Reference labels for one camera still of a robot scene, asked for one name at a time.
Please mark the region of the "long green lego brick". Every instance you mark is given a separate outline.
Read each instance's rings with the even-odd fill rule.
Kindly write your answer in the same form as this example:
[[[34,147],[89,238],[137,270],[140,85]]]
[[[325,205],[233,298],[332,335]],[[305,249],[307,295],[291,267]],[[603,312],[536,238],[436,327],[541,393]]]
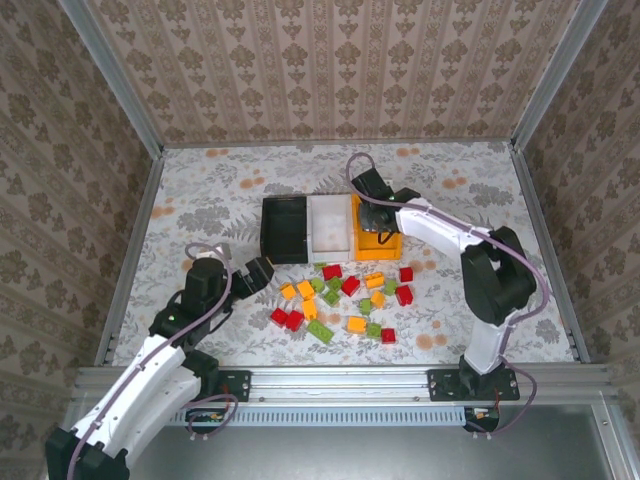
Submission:
[[[311,320],[307,325],[307,329],[324,344],[329,344],[334,336],[334,332],[319,320]]]

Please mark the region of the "orange plastic container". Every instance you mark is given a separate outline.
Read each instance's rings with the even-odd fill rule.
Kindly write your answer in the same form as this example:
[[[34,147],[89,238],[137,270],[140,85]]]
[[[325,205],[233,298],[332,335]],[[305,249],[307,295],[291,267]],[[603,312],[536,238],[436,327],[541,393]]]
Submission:
[[[354,260],[355,261],[391,261],[399,260],[402,255],[402,240],[400,234],[394,234],[386,243],[378,241],[378,234],[366,232],[359,220],[361,200],[357,195],[351,195],[351,208],[354,229]]]

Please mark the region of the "aluminium upright frame post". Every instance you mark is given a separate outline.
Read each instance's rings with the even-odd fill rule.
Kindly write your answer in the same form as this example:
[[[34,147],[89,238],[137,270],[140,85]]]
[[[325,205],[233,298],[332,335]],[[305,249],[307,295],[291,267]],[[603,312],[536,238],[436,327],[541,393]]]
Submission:
[[[580,0],[511,135],[511,144],[515,151],[522,151],[533,136],[607,3],[608,0]]]
[[[143,103],[125,74],[124,64],[117,58],[87,0],[59,0],[90,56],[114,93],[140,141],[153,161],[162,155],[163,142],[149,119]]]

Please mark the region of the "long aluminium base rail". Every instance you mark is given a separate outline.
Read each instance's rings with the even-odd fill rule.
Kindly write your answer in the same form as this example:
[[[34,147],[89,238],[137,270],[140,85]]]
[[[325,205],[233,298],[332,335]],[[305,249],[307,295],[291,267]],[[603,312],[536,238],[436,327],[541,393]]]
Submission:
[[[404,406],[430,401],[432,372],[443,365],[256,367],[246,406]],[[583,363],[517,364],[522,405],[537,382],[534,404],[582,405],[616,402],[617,389],[603,365]]]

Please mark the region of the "grey metal sheet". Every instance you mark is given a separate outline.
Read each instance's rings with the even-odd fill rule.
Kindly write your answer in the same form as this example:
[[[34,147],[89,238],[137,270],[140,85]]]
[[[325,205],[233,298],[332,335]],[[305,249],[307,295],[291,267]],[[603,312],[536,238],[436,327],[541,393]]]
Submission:
[[[162,431],[131,480],[613,480],[589,435],[460,428],[236,427],[207,441]]]

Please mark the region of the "black plastic container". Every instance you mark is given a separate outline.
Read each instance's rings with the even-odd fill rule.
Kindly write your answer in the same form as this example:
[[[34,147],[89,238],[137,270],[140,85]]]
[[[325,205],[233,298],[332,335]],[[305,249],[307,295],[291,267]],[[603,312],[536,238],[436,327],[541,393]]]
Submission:
[[[307,264],[307,198],[266,197],[262,201],[260,251],[274,265]]]

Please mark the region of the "white plastic container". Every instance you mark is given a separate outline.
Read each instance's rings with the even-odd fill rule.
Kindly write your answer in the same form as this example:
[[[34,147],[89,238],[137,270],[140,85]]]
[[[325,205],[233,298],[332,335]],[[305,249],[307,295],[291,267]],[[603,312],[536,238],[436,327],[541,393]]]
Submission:
[[[308,262],[347,263],[355,260],[352,197],[311,195],[306,197]]]

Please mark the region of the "aluminium table side rail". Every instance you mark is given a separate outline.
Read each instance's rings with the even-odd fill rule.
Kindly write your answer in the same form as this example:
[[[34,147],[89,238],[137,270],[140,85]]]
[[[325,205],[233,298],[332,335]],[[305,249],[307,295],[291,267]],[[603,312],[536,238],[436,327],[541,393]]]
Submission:
[[[117,340],[131,295],[144,239],[148,228],[154,201],[160,186],[164,169],[164,158],[160,156],[151,165],[139,210],[126,250],[123,265],[116,284],[103,333],[94,360],[94,366],[108,365],[113,361]]]
[[[565,326],[574,359],[581,363],[590,363],[591,358],[586,342],[581,332],[579,321],[551,241],[543,210],[538,200],[524,154],[517,150],[511,143],[507,143],[507,146],[509,147],[510,156],[529,211],[551,290],[554,294],[561,320]]]

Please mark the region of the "short aluminium frame rail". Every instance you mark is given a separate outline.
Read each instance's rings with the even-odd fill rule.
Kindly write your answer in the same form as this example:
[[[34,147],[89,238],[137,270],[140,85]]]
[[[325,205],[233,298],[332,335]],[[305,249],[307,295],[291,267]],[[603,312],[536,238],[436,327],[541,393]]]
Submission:
[[[628,468],[613,417],[605,404],[591,406],[606,464],[613,480],[628,480]]]

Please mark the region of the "floral table cover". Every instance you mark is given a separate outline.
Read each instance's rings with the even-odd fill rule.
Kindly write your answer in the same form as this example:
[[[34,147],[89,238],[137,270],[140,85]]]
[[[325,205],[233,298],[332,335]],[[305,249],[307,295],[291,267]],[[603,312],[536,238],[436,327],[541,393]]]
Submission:
[[[446,213],[471,224],[507,226],[528,259],[543,267],[524,196],[505,142],[336,144],[170,150],[145,235],[113,362],[131,362],[158,311],[185,282],[188,243],[229,244],[233,265],[260,253],[262,201],[275,195],[342,194],[344,173],[375,165],[395,189],[419,192]],[[368,292],[342,296],[336,306],[318,300],[318,318],[333,334],[322,342],[306,328],[277,326],[276,309],[297,300],[284,284],[320,276],[312,265],[281,265],[269,286],[234,306],[231,318],[200,348],[225,366],[320,366],[455,363],[470,340],[474,315],[464,299],[456,260],[415,239],[403,244],[401,264],[412,268],[414,300],[401,306],[388,297],[371,320],[395,331],[385,345],[350,334]]]

